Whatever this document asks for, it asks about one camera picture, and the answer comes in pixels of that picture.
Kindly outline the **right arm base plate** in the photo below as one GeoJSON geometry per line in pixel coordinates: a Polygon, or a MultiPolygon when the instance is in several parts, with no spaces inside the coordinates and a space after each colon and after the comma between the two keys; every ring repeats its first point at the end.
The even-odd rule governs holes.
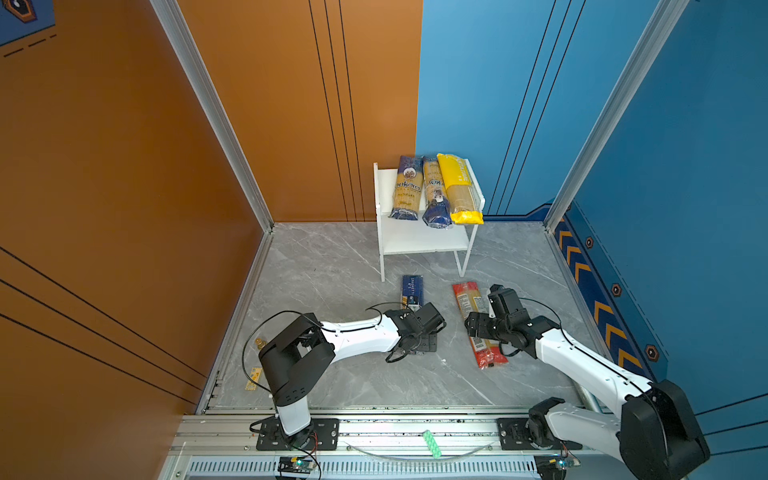
{"type": "Polygon", "coordinates": [[[496,420],[501,448],[511,450],[554,451],[562,447],[568,450],[582,450],[583,445],[572,441],[556,439],[546,426],[530,418],[506,417],[496,420]]]}

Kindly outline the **red-ended spaghetti bag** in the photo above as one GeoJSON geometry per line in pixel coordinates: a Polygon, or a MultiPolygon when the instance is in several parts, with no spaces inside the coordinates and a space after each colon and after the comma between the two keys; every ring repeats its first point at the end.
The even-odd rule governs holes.
{"type": "MultiPolygon", "coordinates": [[[[461,317],[466,320],[470,313],[488,313],[488,301],[481,294],[476,282],[464,282],[452,286],[461,317]]],[[[498,341],[469,337],[476,363],[480,369],[508,363],[498,341]]]]}

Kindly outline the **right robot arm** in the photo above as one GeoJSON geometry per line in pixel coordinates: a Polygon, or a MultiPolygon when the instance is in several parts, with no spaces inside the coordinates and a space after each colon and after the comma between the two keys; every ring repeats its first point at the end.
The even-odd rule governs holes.
{"type": "Polygon", "coordinates": [[[493,285],[492,311],[470,312],[470,336],[508,344],[584,387],[608,409],[599,413],[551,397],[529,410],[527,429],[541,447],[575,442],[621,461],[637,479],[682,479],[711,450],[681,387],[626,370],[567,333],[559,320],[532,317],[511,288],[493,285]]]}

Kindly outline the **Ankara spaghetti bag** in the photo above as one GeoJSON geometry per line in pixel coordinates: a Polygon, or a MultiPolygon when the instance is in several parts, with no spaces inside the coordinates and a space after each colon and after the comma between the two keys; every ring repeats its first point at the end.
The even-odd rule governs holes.
{"type": "Polygon", "coordinates": [[[401,156],[393,192],[393,204],[389,214],[396,220],[415,221],[424,182],[424,158],[401,156]]]}
{"type": "Polygon", "coordinates": [[[428,227],[446,229],[452,225],[450,203],[446,187],[436,158],[423,159],[424,193],[426,208],[423,221],[428,227]]]}

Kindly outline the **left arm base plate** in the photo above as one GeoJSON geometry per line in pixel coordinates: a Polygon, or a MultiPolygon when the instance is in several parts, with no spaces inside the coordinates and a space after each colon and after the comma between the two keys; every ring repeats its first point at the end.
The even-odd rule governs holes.
{"type": "Polygon", "coordinates": [[[310,424],[298,433],[288,435],[279,419],[274,416],[257,420],[249,425],[256,436],[259,451],[306,450],[334,451],[337,449],[340,421],[338,418],[312,418],[310,424]]]}

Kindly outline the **blue Barilla spaghetti box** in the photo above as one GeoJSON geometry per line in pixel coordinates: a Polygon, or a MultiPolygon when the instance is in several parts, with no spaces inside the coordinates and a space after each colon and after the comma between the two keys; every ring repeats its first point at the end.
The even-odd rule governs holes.
{"type": "Polygon", "coordinates": [[[419,310],[424,305],[423,277],[421,275],[403,275],[401,303],[411,310],[419,310]]]}

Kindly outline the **yellow Pastatime spaghetti bag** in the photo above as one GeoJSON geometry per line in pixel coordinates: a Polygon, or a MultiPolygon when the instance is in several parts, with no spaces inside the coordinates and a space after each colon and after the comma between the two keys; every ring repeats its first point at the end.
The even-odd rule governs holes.
{"type": "Polygon", "coordinates": [[[450,203],[450,218],[454,224],[482,225],[481,199],[475,191],[470,164],[453,154],[437,155],[446,195],[450,203]]]}

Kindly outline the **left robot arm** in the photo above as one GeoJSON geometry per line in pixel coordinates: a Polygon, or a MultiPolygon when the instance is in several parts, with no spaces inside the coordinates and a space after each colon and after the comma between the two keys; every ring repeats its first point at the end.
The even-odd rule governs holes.
{"type": "Polygon", "coordinates": [[[406,305],[351,322],[322,322],[313,313],[296,319],[259,352],[262,375],[270,392],[282,436],[302,446],[314,436],[308,395],[334,363],[381,353],[387,364],[417,352],[434,352],[446,321],[427,303],[415,310],[406,305]]]}

